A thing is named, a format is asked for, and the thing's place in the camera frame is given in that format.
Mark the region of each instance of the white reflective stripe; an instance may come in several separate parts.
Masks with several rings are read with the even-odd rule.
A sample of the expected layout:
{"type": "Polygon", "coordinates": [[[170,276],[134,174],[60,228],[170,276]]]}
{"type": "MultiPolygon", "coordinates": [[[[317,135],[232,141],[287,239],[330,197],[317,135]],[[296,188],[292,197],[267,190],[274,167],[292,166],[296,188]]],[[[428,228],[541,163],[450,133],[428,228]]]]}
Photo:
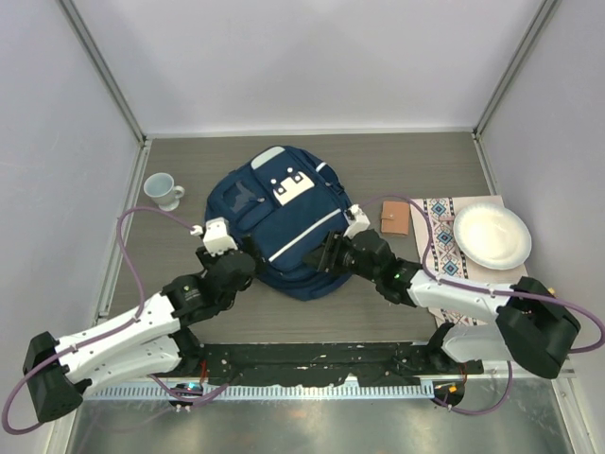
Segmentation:
{"type": "Polygon", "coordinates": [[[302,240],[305,236],[309,235],[311,232],[313,232],[316,228],[318,228],[320,225],[322,225],[322,223],[324,223],[326,220],[333,218],[334,216],[336,216],[337,214],[341,213],[340,209],[334,210],[332,213],[330,213],[329,215],[324,216],[323,218],[321,218],[320,220],[318,220],[315,224],[313,224],[311,227],[309,227],[308,229],[306,229],[304,232],[302,232],[300,235],[298,235],[296,238],[294,238],[292,241],[290,241],[289,243],[287,243],[282,249],[280,249],[277,253],[275,253],[274,255],[272,255],[268,261],[272,262],[273,260],[275,260],[277,257],[279,257],[282,253],[284,253],[285,251],[287,251],[288,249],[290,249],[292,246],[294,246],[296,243],[298,243],[300,240],[302,240]]]}
{"type": "Polygon", "coordinates": [[[254,159],[252,159],[252,162],[250,163],[250,165],[253,169],[256,169],[256,168],[260,167],[261,165],[263,165],[264,163],[273,159],[275,156],[277,156],[284,150],[285,150],[284,147],[269,148],[269,149],[263,151],[258,156],[256,156],[254,159]]]}

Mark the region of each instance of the metal frame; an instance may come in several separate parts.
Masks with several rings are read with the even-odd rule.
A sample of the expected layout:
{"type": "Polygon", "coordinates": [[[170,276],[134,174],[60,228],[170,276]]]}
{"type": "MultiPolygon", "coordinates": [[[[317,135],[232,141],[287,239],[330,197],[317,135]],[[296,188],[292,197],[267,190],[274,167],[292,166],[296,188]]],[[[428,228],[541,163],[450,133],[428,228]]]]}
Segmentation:
{"type": "Polygon", "coordinates": [[[502,98],[514,82],[514,79],[519,73],[523,63],[527,60],[531,49],[533,49],[533,46],[538,41],[542,31],[545,29],[560,3],[561,0],[543,0],[542,4],[538,8],[538,11],[533,17],[533,20],[529,24],[526,34],[517,46],[512,60],[510,60],[509,66],[496,85],[488,105],[479,118],[474,131],[476,136],[480,137],[485,131],[493,113],[500,105],[502,98]]]}
{"type": "MultiPolygon", "coordinates": [[[[132,172],[130,174],[129,189],[127,192],[126,201],[124,202],[122,213],[135,206],[139,198],[139,192],[141,186],[143,185],[143,177],[145,175],[145,167],[147,166],[147,159],[149,157],[149,150],[151,149],[151,142],[151,140],[147,140],[143,144],[136,158],[136,162],[132,167],[132,172]]],[[[131,224],[132,216],[130,216],[124,221],[124,230],[122,232],[122,235],[124,237],[125,242],[128,241],[131,224]]],[[[108,259],[108,264],[106,268],[107,271],[105,273],[105,278],[103,279],[103,285],[101,286],[100,294],[98,297],[93,323],[96,323],[98,319],[106,319],[109,316],[110,305],[112,304],[113,298],[113,291],[115,290],[115,284],[117,282],[117,276],[120,272],[121,266],[122,254],[120,253],[120,248],[118,247],[115,233],[113,233],[112,249],[110,252],[110,257],[108,259]]]]}
{"type": "Polygon", "coordinates": [[[137,142],[139,143],[139,145],[142,146],[146,140],[145,134],[143,133],[139,122],[134,116],[134,113],[132,112],[129,103],[126,101],[126,98],[122,94],[120,87],[115,81],[112,71],[110,70],[105,59],[103,58],[101,51],[99,50],[98,46],[95,43],[95,40],[93,39],[93,36],[91,35],[91,32],[84,23],[84,20],[82,19],[78,8],[76,7],[76,5],[74,5],[73,0],[57,0],[57,4],[60,6],[61,10],[65,14],[67,22],[69,22],[69,25],[76,33],[78,40],[84,47],[84,51],[86,52],[91,63],[95,67],[96,72],[101,77],[101,80],[107,87],[107,90],[109,91],[113,101],[115,101],[118,110],[120,111],[122,116],[124,116],[124,119],[128,123],[130,130],[136,137],[137,142]]]}
{"type": "Polygon", "coordinates": [[[44,454],[65,454],[79,410],[72,411],[52,423],[44,454]]]}
{"type": "Polygon", "coordinates": [[[603,452],[603,446],[597,446],[593,433],[597,427],[591,427],[586,418],[585,410],[581,405],[578,379],[571,377],[559,377],[552,382],[553,391],[557,396],[557,403],[567,433],[574,451],[578,454],[597,454],[603,452]]]}
{"type": "Polygon", "coordinates": [[[490,157],[485,152],[483,138],[473,132],[473,142],[475,143],[476,155],[478,156],[479,162],[481,163],[481,168],[483,169],[483,175],[485,176],[485,182],[488,184],[490,195],[498,195],[500,194],[500,189],[498,188],[498,181],[495,178],[495,173],[493,173],[490,157]]]}
{"type": "Polygon", "coordinates": [[[197,133],[150,133],[148,139],[199,139],[206,137],[261,137],[271,135],[401,134],[415,132],[473,132],[472,127],[449,128],[326,128],[323,130],[242,130],[197,133]]]}

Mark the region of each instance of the white mug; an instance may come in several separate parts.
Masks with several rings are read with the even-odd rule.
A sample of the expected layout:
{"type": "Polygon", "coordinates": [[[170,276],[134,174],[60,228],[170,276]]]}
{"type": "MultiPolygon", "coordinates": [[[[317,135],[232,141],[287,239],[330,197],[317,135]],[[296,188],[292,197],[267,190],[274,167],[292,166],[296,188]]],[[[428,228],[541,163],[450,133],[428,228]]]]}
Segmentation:
{"type": "Polygon", "coordinates": [[[154,173],[145,180],[143,191],[155,201],[161,210],[175,210],[185,195],[182,186],[174,185],[174,178],[167,173],[154,173]]]}

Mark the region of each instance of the gray table surface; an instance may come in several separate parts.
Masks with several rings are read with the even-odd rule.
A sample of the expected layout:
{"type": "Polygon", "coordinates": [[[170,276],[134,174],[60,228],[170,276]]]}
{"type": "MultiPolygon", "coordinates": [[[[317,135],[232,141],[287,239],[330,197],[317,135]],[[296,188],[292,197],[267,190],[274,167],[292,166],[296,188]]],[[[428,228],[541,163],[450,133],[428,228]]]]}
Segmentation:
{"type": "MultiPolygon", "coordinates": [[[[200,223],[205,200],[229,171],[272,145],[308,149],[338,173],[354,202],[400,192],[416,198],[488,195],[470,133],[404,133],[290,137],[230,137],[153,141],[146,177],[168,172],[185,187],[173,213],[200,223]]],[[[141,194],[138,204],[150,204],[141,194]]],[[[380,203],[369,207],[379,230],[380,203]]],[[[413,231],[388,236],[398,255],[418,260],[413,231]]],[[[150,213],[137,213],[128,248],[146,286],[159,291],[180,274],[200,270],[199,243],[182,227],[150,213]]],[[[137,304],[130,272],[122,267],[111,315],[137,304]]],[[[234,307],[192,327],[202,342],[425,341],[435,330],[425,311],[387,303],[369,282],[352,278],[316,301],[302,303],[255,282],[234,307]]]]}

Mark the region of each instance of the cable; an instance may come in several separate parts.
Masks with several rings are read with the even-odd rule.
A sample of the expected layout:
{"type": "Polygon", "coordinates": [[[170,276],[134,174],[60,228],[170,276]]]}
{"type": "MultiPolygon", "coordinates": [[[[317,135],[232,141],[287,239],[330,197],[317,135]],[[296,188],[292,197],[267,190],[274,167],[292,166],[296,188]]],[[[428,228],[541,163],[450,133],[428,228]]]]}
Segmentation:
{"type": "MultiPolygon", "coordinates": [[[[593,350],[596,350],[597,348],[600,348],[601,346],[603,346],[603,344],[605,344],[605,324],[599,319],[599,317],[597,317],[595,314],[593,314],[592,312],[590,312],[589,310],[585,309],[582,306],[578,306],[578,305],[575,305],[568,301],[564,301],[564,300],[554,298],[551,296],[536,295],[533,293],[524,293],[521,291],[495,290],[493,293],[490,293],[490,291],[486,288],[478,288],[478,287],[471,286],[468,284],[450,281],[450,280],[438,277],[437,274],[435,274],[431,269],[428,268],[428,264],[427,264],[428,253],[431,249],[431,245],[433,244],[433,228],[431,226],[431,220],[418,203],[416,203],[410,197],[404,196],[402,194],[383,194],[383,195],[374,197],[374,198],[370,199],[369,201],[365,201],[364,203],[361,203],[359,206],[361,208],[363,208],[363,207],[370,205],[372,203],[375,203],[385,197],[396,197],[398,199],[402,199],[402,200],[406,201],[407,203],[409,203],[414,208],[416,208],[418,210],[418,212],[423,216],[424,222],[426,223],[426,228],[428,230],[428,242],[426,244],[426,248],[424,248],[422,265],[423,265],[424,272],[426,274],[428,274],[429,277],[431,277],[432,279],[435,279],[439,283],[442,283],[442,284],[445,284],[445,285],[448,285],[451,287],[455,287],[455,288],[471,290],[471,291],[475,291],[477,293],[490,294],[490,296],[492,296],[492,294],[493,294],[493,295],[497,295],[497,296],[508,296],[508,297],[513,297],[513,298],[532,299],[532,300],[542,301],[544,303],[550,303],[555,306],[567,307],[569,309],[575,310],[576,312],[579,312],[583,316],[590,319],[596,325],[596,327],[600,331],[600,338],[595,343],[592,343],[590,345],[586,345],[584,347],[572,348],[569,351],[569,353],[576,354],[576,353],[592,352],[593,350]]],[[[502,404],[504,404],[504,402],[508,399],[509,394],[510,394],[510,388],[512,386],[512,365],[510,364],[509,361],[508,361],[508,366],[509,366],[509,381],[507,383],[507,388],[505,389],[504,394],[502,394],[502,397],[500,398],[500,400],[493,407],[490,407],[485,410],[465,410],[465,409],[458,409],[458,408],[450,407],[447,404],[445,404],[445,402],[439,400],[438,398],[435,398],[434,400],[438,404],[440,404],[442,407],[446,407],[447,409],[450,409],[451,411],[453,411],[455,413],[459,413],[459,414],[478,416],[478,415],[488,414],[493,411],[496,411],[502,406],[502,404]]]]}
{"type": "MultiPolygon", "coordinates": [[[[132,273],[132,277],[134,278],[134,282],[136,283],[136,287],[139,291],[139,304],[137,306],[137,310],[134,314],[134,317],[131,318],[130,320],[128,320],[127,322],[121,324],[120,326],[117,326],[116,328],[103,333],[103,334],[99,334],[98,336],[94,336],[92,338],[89,338],[87,340],[83,340],[82,342],[77,343],[76,345],[72,345],[69,346],[67,348],[65,348],[64,350],[61,350],[59,352],[57,352],[55,355],[45,359],[44,361],[42,361],[40,364],[38,364],[37,366],[35,366],[31,371],[29,371],[27,374],[25,374],[15,385],[15,387],[10,391],[9,396],[7,397],[7,400],[4,404],[4,407],[2,409],[2,428],[9,434],[11,435],[24,435],[26,433],[29,433],[33,430],[36,430],[37,428],[39,428],[43,423],[36,423],[33,426],[30,426],[28,428],[13,428],[10,425],[9,422],[9,411],[10,411],[10,407],[17,395],[17,393],[19,391],[21,391],[21,389],[25,386],[25,384],[29,381],[29,379],[31,379],[34,375],[36,375],[38,372],[40,372],[44,367],[48,366],[49,364],[53,363],[54,361],[64,357],[65,355],[69,354],[69,353],[73,353],[75,351],[77,351],[78,349],[85,347],[87,345],[91,345],[92,343],[98,342],[98,341],[103,341],[111,336],[113,336],[114,334],[117,334],[119,332],[124,331],[125,329],[127,329],[128,327],[130,327],[131,325],[133,325],[135,323],[135,320],[139,318],[139,316],[143,313],[143,311],[145,310],[145,290],[143,289],[143,281],[141,280],[141,276],[139,275],[139,272],[137,271],[137,269],[134,267],[134,265],[132,264],[132,260],[130,259],[130,256],[128,254],[128,252],[126,251],[126,245],[124,244],[124,237],[122,234],[122,227],[124,225],[124,221],[126,220],[126,218],[128,216],[130,216],[132,213],[135,213],[137,211],[149,211],[152,213],[158,213],[160,215],[163,215],[167,218],[170,218],[172,220],[174,220],[175,222],[179,223],[181,226],[183,226],[184,228],[188,229],[188,230],[194,230],[194,226],[189,224],[188,222],[177,218],[174,215],[171,215],[170,213],[166,213],[165,211],[160,210],[159,208],[154,208],[154,207],[150,207],[150,206],[135,206],[133,208],[130,208],[130,210],[125,211],[124,213],[122,213],[122,215],[118,218],[117,220],[117,225],[115,227],[116,230],[116,238],[117,238],[117,244],[118,247],[120,248],[120,252],[122,253],[123,257],[124,257],[124,261],[126,262],[126,264],[128,265],[130,272],[132,273]]],[[[200,397],[199,399],[204,399],[204,402],[210,401],[211,399],[208,399],[209,395],[206,395],[204,397],[200,397]]]]}
{"type": "Polygon", "coordinates": [[[500,397],[500,400],[498,400],[498,402],[493,407],[489,407],[488,409],[485,409],[485,410],[465,410],[465,409],[459,409],[457,407],[453,407],[453,406],[448,405],[446,403],[446,401],[447,401],[447,395],[445,396],[444,400],[440,400],[438,397],[435,397],[433,400],[435,402],[437,402],[439,405],[441,405],[442,407],[445,407],[448,410],[453,411],[454,413],[466,414],[468,416],[481,416],[481,415],[489,414],[489,413],[491,413],[493,411],[496,411],[500,407],[502,407],[502,405],[506,402],[506,400],[507,400],[507,398],[509,397],[509,394],[510,394],[510,388],[512,387],[512,364],[510,364],[510,361],[507,361],[507,365],[509,366],[509,380],[507,381],[507,387],[504,390],[504,393],[502,394],[502,397],[500,397]]]}
{"type": "Polygon", "coordinates": [[[182,390],[182,393],[181,393],[181,390],[178,390],[178,391],[172,390],[168,385],[166,385],[160,378],[158,378],[155,375],[148,375],[148,377],[151,378],[153,381],[155,381],[158,385],[160,385],[160,388],[162,388],[164,391],[166,391],[170,397],[174,397],[175,399],[178,399],[181,402],[192,402],[192,403],[194,403],[194,402],[201,402],[202,400],[213,400],[211,394],[213,394],[216,391],[216,390],[214,390],[214,391],[212,391],[210,393],[207,393],[203,397],[193,397],[193,398],[185,397],[185,396],[183,396],[181,394],[182,393],[201,394],[201,391],[182,390]]]}
{"type": "Polygon", "coordinates": [[[464,364],[460,364],[460,373],[462,374],[462,386],[466,385],[466,382],[469,380],[469,375],[466,373],[466,362],[464,364]]]}
{"type": "Polygon", "coordinates": [[[204,378],[208,375],[206,359],[201,362],[201,375],[199,376],[199,385],[202,386],[204,378]]]}

